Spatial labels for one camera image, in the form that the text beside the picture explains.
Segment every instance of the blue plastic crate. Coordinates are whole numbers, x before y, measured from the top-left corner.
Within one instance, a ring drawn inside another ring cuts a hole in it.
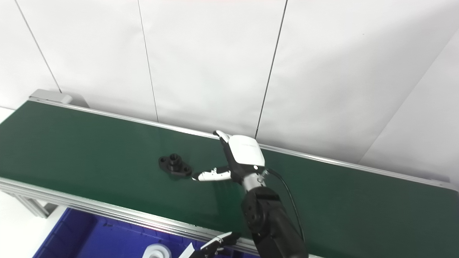
[[[151,230],[137,225],[68,208],[38,249],[34,258],[142,258],[147,246],[161,243],[178,258],[193,243],[204,242]],[[231,256],[258,258],[228,249]]]

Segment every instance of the white wall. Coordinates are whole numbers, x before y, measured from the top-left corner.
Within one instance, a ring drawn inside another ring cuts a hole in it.
[[[284,0],[17,2],[43,55],[15,1],[0,0],[0,106],[53,89],[251,136],[261,114],[262,143],[459,185],[446,73],[459,0],[290,0],[268,87]]]

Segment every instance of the panel seam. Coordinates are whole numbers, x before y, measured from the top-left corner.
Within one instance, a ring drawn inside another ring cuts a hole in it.
[[[433,60],[433,62],[430,64],[430,66],[426,69],[426,71],[424,72],[424,74],[421,76],[421,78],[418,80],[418,82],[414,85],[414,87],[411,89],[411,91],[406,95],[406,98],[402,101],[402,103],[400,104],[400,106],[398,106],[397,110],[394,112],[394,114],[392,115],[392,117],[387,121],[386,125],[384,126],[384,128],[381,130],[381,132],[378,134],[378,136],[374,139],[374,141],[371,143],[371,145],[368,147],[368,149],[365,151],[365,153],[363,154],[363,156],[360,158],[360,160],[357,162],[357,164],[360,164],[362,162],[362,160],[364,159],[365,155],[367,155],[368,151],[370,151],[371,147],[373,147],[373,145],[375,144],[376,140],[379,139],[379,137],[381,136],[382,132],[384,132],[384,130],[387,128],[387,126],[389,125],[389,123],[392,121],[392,119],[394,118],[394,116],[398,113],[398,111],[402,108],[403,104],[405,104],[406,100],[409,98],[409,96],[413,93],[413,91],[416,89],[416,87],[418,87],[419,85],[419,82],[421,82],[421,80],[425,77],[425,74],[429,71],[429,69],[432,67],[432,65],[435,63],[435,61],[437,60],[437,58],[441,55],[441,53],[445,50],[446,46],[449,44],[449,42],[451,41],[451,39],[454,37],[454,35],[459,32],[459,29],[456,30],[450,37],[450,39],[447,41],[447,43],[445,44],[445,46],[442,48],[442,50],[438,53],[437,57],[435,57],[435,59]]]
[[[144,27],[143,27],[142,12],[140,11],[140,1],[139,0],[137,0],[137,6],[139,7],[140,24],[142,26],[142,35],[143,35],[143,38],[144,38],[146,62],[148,64],[148,73],[150,74],[150,84],[151,84],[151,92],[153,93],[153,103],[155,104],[156,121],[159,122],[158,108],[156,107],[155,90],[153,89],[153,78],[151,77],[150,59],[148,58],[148,49],[147,49],[147,46],[146,46],[145,30],[144,30]]]
[[[273,71],[274,59],[276,58],[277,46],[279,45],[280,32],[282,30],[282,25],[284,23],[284,17],[285,17],[285,11],[287,9],[287,3],[288,3],[288,0],[285,0],[284,11],[282,12],[282,19],[280,20],[279,32],[277,34],[276,46],[274,47],[273,59],[271,61],[271,67],[269,69],[268,81],[266,82],[266,88],[264,90],[263,102],[261,104],[261,109],[260,109],[260,116],[258,117],[257,129],[255,130],[255,137],[254,137],[255,139],[257,138],[258,128],[260,127],[261,115],[263,113],[264,102],[266,100],[266,94],[268,93],[269,80],[271,79],[271,73]]]
[[[32,35],[32,38],[34,39],[35,44],[37,45],[38,51],[40,52],[40,55],[41,55],[41,57],[43,58],[43,61],[45,62],[46,67],[48,67],[48,70],[50,71],[51,76],[53,77],[54,83],[56,84],[56,86],[57,86],[59,92],[62,93],[62,90],[61,90],[59,84],[57,83],[57,80],[56,80],[56,78],[54,77],[53,72],[51,71],[50,65],[49,65],[48,62],[46,61],[46,58],[45,58],[45,55],[43,54],[43,51],[41,50],[40,46],[38,45],[37,39],[35,38],[34,33],[32,32],[32,30],[31,30],[31,28],[30,28],[30,26],[29,26],[29,23],[27,22],[27,20],[26,20],[26,18],[25,18],[25,16],[24,16],[24,13],[22,12],[21,7],[19,6],[19,3],[17,2],[17,0],[14,0],[14,2],[16,3],[16,6],[17,6],[17,8],[19,9],[19,12],[21,13],[21,16],[22,16],[24,22],[26,23],[27,29],[29,30],[30,34]]]

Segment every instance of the robotic hand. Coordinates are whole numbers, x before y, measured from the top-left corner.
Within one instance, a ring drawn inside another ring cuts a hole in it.
[[[231,179],[246,191],[242,212],[261,258],[307,258],[301,237],[286,214],[279,195],[264,183],[265,161],[254,138],[227,135],[215,131],[220,138],[228,166],[193,175],[193,180]]]
[[[224,233],[216,236],[198,250],[195,250],[193,244],[190,243],[179,258],[213,258],[216,254],[224,254],[223,246],[236,244],[240,236],[241,234],[235,232]]]

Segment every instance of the black mechanical part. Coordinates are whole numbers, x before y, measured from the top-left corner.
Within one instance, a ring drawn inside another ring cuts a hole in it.
[[[264,167],[257,166],[257,169],[253,167],[253,165],[246,165],[246,164],[239,164],[234,159],[233,153],[231,152],[230,144],[226,142],[223,138],[220,138],[220,143],[223,146],[223,152],[225,153],[226,160],[228,161],[228,167],[231,170],[231,179],[238,183],[242,184],[242,180],[244,177],[252,174],[252,173],[259,173],[260,171],[264,170]]]
[[[191,167],[183,162],[182,157],[177,153],[172,153],[169,156],[162,156],[158,159],[158,162],[159,167],[167,173],[177,176],[191,175]]]
[[[241,207],[260,257],[308,258],[306,246],[276,192],[268,187],[253,188]]]

